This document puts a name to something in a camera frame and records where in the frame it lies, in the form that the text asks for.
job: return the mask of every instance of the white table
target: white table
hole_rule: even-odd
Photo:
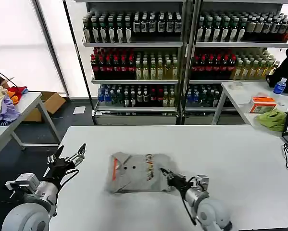
[[[164,153],[188,178],[206,174],[210,196],[230,208],[236,230],[288,227],[283,142],[250,125],[72,126],[62,156],[83,143],[86,158],[59,193],[50,231],[202,231],[177,192],[108,194],[109,158],[119,151]]]
[[[11,138],[14,138],[21,148],[25,148],[27,146],[58,146],[62,139],[58,131],[56,130],[46,108],[41,101],[41,93],[40,92],[29,92],[24,94],[19,103],[15,106],[16,110],[21,113],[21,115],[13,121],[9,126],[1,126],[0,127],[0,151],[5,147],[5,145],[10,141]],[[43,119],[49,125],[49,128],[57,142],[57,144],[37,144],[37,143],[22,143],[19,137],[15,134],[14,130],[17,126],[26,118],[27,115],[31,113],[31,111],[37,107],[43,117]]]
[[[270,88],[268,83],[265,81],[242,82],[242,83],[243,83],[243,89],[233,90],[232,89],[233,82],[222,82],[223,87],[222,95],[220,97],[219,104],[216,108],[211,124],[217,124],[226,97],[228,97],[246,124],[250,124],[253,127],[261,130],[268,130],[266,127],[262,126],[260,123],[257,122],[256,117],[260,115],[259,113],[245,113],[243,110],[243,106],[250,102],[250,98],[252,96],[257,96],[258,94],[272,97],[273,96],[272,88]],[[280,95],[279,99],[277,99],[277,102],[281,102],[283,106],[277,104],[276,108],[283,112],[287,112],[288,94]]]

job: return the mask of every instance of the green cloth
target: green cloth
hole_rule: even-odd
[[[272,131],[283,131],[286,116],[286,112],[274,109],[270,112],[257,116],[257,121]]]

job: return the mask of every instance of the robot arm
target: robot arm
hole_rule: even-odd
[[[24,203],[7,215],[2,231],[49,230],[49,221],[56,216],[58,193],[65,183],[79,173],[79,170],[74,168],[85,158],[85,147],[84,143],[76,154],[68,158],[59,158],[63,146],[54,155],[48,156],[49,170],[42,181],[33,173],[25,173],[16,180],[6,182],[9,190],[23,195]],[[64,176],[72,173],[74,174],[61,184]]]
[[[180,192],[183,202],[187,201],[191,208],[191,214],[186,205],[185,207],[194,225],[198,221],[205,231],[229,231],[232,229],[228,209],[219,200],[209,197],[207,192],[209,178],[207,176],[197,175],[187,181],[180,174],[163,168],[161,171],[167,175],[168,185],[175,187]]]

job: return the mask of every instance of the purple cloth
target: purple cloth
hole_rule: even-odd
[[[0,109],[0,122],[7,121],[13,122],[16,120],[21,114],[16,111],[12,100],[6,94],[3,101],[1,102],[1,109]]]

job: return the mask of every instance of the red cloth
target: red cloth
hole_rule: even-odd
[[[18,97],[18,100],[20,100],[21,96],[22,96],[22,92],[23,92],[23,90],[25,88],[27,88],[27,86],[24,86],[24,87],[11,87],[11,88],[7,88],[7,90],[14,92],[15,93],[14,95]]]

